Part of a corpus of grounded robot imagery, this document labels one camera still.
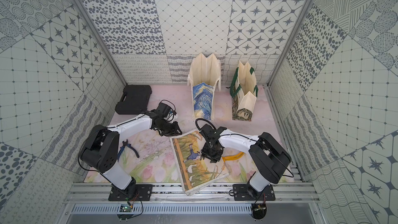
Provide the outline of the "yellow-handled cartoon canvas bag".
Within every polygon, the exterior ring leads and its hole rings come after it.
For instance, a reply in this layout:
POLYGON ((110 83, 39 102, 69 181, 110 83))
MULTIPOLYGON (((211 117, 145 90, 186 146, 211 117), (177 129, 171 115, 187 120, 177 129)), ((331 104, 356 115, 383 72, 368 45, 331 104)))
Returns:
POLYGON ((205 139, 199 131, 191 131, 180 136, 170 138, 183 192, 191 196, 210 184, 230 175, 226 161, 237 160, 244 153, 225 156, 217 163, 211 163, 203 158, 201 149, 205 139))

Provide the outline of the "green-handled floral canvas bag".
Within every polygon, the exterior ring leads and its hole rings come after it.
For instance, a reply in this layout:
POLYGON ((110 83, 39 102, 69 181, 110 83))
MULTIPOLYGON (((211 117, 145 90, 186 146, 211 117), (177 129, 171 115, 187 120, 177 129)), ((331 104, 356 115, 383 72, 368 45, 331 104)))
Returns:
POLYGON ((239 61, 230 87, 233 120, 252 120, 258 92, 255 69, 249 62, 239 61))

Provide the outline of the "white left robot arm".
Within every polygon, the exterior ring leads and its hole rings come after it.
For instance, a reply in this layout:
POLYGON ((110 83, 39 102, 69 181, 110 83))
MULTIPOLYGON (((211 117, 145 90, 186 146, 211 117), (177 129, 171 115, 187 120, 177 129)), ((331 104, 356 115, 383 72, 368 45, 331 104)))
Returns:
POLYGON ((156 111, 140 114, 116 125, 96 125, 83 143, 78 162, 84 162, 111 182, 127 198, 135 195, 135 179, 118 162, 119 142, 142 131, 158 131, 160 136, 178 136, 182 131, 177 121, 169 122, 156 111))

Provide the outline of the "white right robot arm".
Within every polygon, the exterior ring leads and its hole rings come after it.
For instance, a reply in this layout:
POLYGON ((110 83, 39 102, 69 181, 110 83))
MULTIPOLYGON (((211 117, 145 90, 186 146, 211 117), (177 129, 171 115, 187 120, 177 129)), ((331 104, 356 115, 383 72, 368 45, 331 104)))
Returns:
POLYGON ((205 139, 201 155, 211 163, 221 160, 225 148, 232 148, 251 156, 257 167, 257 172, 248 183, 248 192, 251 194, 259 194, 269 184, 279 183, 292 161, 288 152, 267 132, 258 136, 243 135, 225 127, 216 129, 211 124, 206 124, 198 130, 205 139))

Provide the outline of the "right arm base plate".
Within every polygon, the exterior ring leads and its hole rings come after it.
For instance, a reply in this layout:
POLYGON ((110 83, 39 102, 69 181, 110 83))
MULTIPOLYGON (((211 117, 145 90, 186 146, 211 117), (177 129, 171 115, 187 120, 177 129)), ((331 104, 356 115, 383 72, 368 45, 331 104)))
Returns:
POLYGON ((263 190, 256 191, 249 184, 233 184, 230 195, 235 201, 275 201, 275 193, 272 185, 266 186, 263 190))

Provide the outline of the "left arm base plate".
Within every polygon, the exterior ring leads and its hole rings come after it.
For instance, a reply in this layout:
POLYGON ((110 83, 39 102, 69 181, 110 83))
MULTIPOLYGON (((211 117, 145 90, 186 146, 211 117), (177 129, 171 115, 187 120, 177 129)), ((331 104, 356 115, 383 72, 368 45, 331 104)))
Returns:
POLYGON ((111 202, 132 201, 134 199, 141 201, 150 201, 152 195, 152 184, 135 184, 121 190, 112 185, 108 200, 111 202))

